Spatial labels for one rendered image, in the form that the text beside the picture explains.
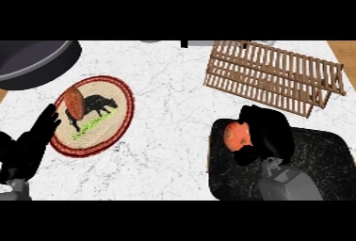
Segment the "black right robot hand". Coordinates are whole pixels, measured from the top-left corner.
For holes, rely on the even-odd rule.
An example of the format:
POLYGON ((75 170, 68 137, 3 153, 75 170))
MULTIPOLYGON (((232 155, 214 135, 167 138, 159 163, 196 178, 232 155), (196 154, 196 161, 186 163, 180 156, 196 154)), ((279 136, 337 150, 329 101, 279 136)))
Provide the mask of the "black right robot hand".
POLYGON ((245 105, 239 113, 239 123, 250 126, 250 144, 233 152, 239 166, 247 166, 257 159, 276 157, 282 165, 291 163, 295 151, 292 129, 285 115, 257 105, 245 105))

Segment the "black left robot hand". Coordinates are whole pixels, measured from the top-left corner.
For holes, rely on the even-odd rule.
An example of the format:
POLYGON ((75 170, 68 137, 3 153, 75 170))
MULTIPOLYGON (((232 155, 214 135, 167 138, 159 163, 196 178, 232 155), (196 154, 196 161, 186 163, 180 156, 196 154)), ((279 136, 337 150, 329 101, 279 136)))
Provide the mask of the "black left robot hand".
POLYGON ((59 124, 56 106, 49 104, 31 130, 18 139, 0 131, 0 184, 4 185, 13 179, 28 181, 35 176, 46 146, 59 124))

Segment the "black speckled tray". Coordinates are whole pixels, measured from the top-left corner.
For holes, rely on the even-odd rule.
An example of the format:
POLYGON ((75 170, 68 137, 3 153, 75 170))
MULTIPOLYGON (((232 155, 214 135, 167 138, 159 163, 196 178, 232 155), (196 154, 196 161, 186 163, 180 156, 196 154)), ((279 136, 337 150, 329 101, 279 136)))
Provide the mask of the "black speckled tray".
MULTIPOLYGON (((261 164, 241 167, 229 151, 223 133, 230 119, 218 119, 210 132, 208 187, 221 201, 261 201, 257 182, 261 164)), ((295 153, 291 166, 301 169, 316 182, 325 201, 356 201, 356 165, 343 138, 319 130, 292 128, 295 153)))

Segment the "brown wooden tiered shelf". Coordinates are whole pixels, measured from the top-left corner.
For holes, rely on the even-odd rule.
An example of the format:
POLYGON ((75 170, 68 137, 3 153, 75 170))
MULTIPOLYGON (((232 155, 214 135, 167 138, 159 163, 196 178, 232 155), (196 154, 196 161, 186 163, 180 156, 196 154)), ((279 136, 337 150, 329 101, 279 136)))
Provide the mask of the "brown wooden tiered shelf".
POLYGON ((344 65, 244 40, 216 40, 204 85, 309 117, 332 93, 346 96, 344 65))

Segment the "round woven bear placemat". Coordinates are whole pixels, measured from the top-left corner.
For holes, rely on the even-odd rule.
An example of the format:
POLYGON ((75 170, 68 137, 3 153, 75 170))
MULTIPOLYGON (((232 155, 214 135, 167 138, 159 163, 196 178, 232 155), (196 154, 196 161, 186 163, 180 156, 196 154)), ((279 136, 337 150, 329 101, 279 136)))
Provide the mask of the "round woven bear placemat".
POLYGON ((65 156, 84 158, 103 152, 120 140, 130 127, 134 98, 127 83, 117 77, 97 75, 72 85, 83 99, 83 119, 66 114, 63 94, 55 105, 60 125, 50 140, 52 147, 65 156))

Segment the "brown sweet potato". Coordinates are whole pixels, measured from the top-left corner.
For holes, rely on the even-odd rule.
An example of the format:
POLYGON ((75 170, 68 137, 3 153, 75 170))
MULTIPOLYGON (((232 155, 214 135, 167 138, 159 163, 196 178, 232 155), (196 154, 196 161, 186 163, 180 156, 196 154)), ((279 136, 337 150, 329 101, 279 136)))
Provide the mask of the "brown sweet potato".
POLYGON ((63 92, 63 101, 71 116, 80 121, 83 119, 84 102, 83 94, 75 87, 68 88, 63 92))

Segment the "dark grey pot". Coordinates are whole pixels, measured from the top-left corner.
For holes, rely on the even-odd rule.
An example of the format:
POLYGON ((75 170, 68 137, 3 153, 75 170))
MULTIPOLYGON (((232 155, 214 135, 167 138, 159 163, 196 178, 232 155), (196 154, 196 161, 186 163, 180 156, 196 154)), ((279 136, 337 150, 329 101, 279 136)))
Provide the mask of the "dark grey pot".
POLYGON ((53 81, 81 52, 75 40, 0 40, 0 89, 24 90, 53 81))

